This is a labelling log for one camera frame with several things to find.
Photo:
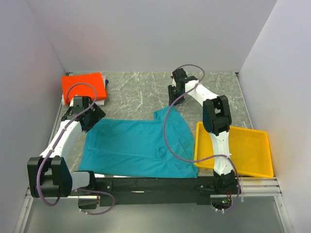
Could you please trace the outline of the teal t shirt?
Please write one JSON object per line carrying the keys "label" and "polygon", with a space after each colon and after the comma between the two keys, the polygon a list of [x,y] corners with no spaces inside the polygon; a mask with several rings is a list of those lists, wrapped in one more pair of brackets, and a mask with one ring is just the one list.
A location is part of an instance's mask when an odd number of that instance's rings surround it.
{"label": "teal t shirt", "polygon": [[153,120],[101,119],[86,136],[79,170],[97,174],[197,178],[194,143],[189,126],[172,108],[154,112]]}

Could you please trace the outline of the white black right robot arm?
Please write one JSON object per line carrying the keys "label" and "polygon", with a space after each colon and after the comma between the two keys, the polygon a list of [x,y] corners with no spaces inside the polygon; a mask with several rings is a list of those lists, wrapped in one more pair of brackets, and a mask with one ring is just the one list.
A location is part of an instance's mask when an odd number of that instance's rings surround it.
{"label": "white black right robot arm", "polygon": [[209,133],[213,155],[199,160],[187,160],[174,155],[176,158],[188,162],[198,163],[208,159],[214,159],[212,189],[223,194],[237,185],[235,174],[237,170],[230,158],[229,129],[232,123],[228,98],[225,95],[217,95],[201,84],[203,79],[188,76],[183,67],[178,67],[172,72],[173,82],[168,86],[169,109],[165,120],[168,119],[173,106],[182,103],[185,95],[193,97],[203,109],[202,122],[204,129]]}

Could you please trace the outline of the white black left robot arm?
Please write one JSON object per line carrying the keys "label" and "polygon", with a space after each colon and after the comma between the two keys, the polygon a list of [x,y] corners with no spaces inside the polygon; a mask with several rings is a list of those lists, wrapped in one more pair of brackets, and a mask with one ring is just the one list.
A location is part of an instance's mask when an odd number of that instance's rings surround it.
{"label": "white black left robot arm", "polygon": [[73,98],[73,105],[61,117],[59,129],[48,147],[27,162],[32,197],[68,197],[76,189],[81,189],[86,195],[96,192],[94,172],[70,172],[66,160],[78,137],[90,131],[104,117],[105,112],[91,97]]}

